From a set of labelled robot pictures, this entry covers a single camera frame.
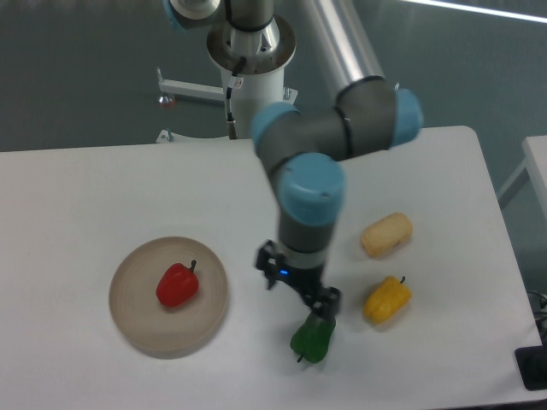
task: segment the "red bell pepper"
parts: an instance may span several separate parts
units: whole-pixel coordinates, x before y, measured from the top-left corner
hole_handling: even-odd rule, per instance
[[[163,306],[176,308],[192,298],[199,288],[199,281],[194,273],[196,261],[188,268],[182,263],[175,263],[162,276],[156,288],[157,299]]]

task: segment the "yellow bell pepper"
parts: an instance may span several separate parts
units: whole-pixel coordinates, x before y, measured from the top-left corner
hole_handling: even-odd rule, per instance
[[[394,276],[388,276],[363,305],[363,314],[375,325],[388,320],[412,297],[412,292],[403,281],[404,277],[399,281]]]

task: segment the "light blue joint cap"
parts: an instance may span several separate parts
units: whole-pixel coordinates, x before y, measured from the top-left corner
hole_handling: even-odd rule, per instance
[[[250,135],[253,138],[255,152],[258,150],[264,132],[276,121],[280,116],[287,113],[299,113],[292,104],[288,102],[274,102],[266,108],[261,109],[250,123]]]
[[[424,124],[418,98],[410,90],[395,91],[396,117],[391,147],[412,141]]]
[[[295,156],[285,164],[278,185],[279,205],[306,226],[334,222],[344,202],[345,176],[330,156],[317,152]]]
[[[163,8],[165,9],[165,14],[168,17],[169,24],[171,25],[173,30],[175,30],[176,32],[185,32],[184,27],[182,27],[175,18],[173,11],[171,10],[169,0],[163,0]]]

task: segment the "cable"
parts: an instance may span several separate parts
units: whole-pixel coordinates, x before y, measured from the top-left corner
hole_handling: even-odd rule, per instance
[[[542,295],[541,293],[539,292],[534,292],[533,290],[527,290],[526,293],[528,295],[535,295],[535,296],[538,296],[540,297],[541,299],[543,299],[542,302],[539,303],[539,306],[543,309],[545,307],[547,307],[547,296],[546,295]]]
[[[230,81],[228,82],[228,86],[226,87],[226,101],[227,101],[227,112],[226,112],[226,120],[230,122],[234,122],[235,119],[233,118],[232,114],[232,90],[235,86],[236,79],[238,77],[238,74],[241,73],[241,70],[243,70],[243,67],[245,66],[245,63],[247,62],[247,59],[245,57],[240,57],[238,61],[238,65],[233,69],[232,71],[232,77],[230,78]]]

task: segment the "gray floor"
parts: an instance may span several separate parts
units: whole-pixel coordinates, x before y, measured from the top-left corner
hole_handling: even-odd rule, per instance
[[[278,7],[298,39],[286,83],[302,111],[329,107],[292,2]],[[547,24],[355,3],[387,78],[415,91],[426,126],[473,128],[499,188],[524,156],[523,138],[547,134]],[[545,0],[452,3],[547,17]],[[206,32],[172,32],[161,0],[0,0],[0,151],[152,144],[165,127],[226,135],[219,105],[156,103],[156,66],[165,78],[220,84]],[[547,292],[547,223],[532,187],[503,214],[526,286]]]

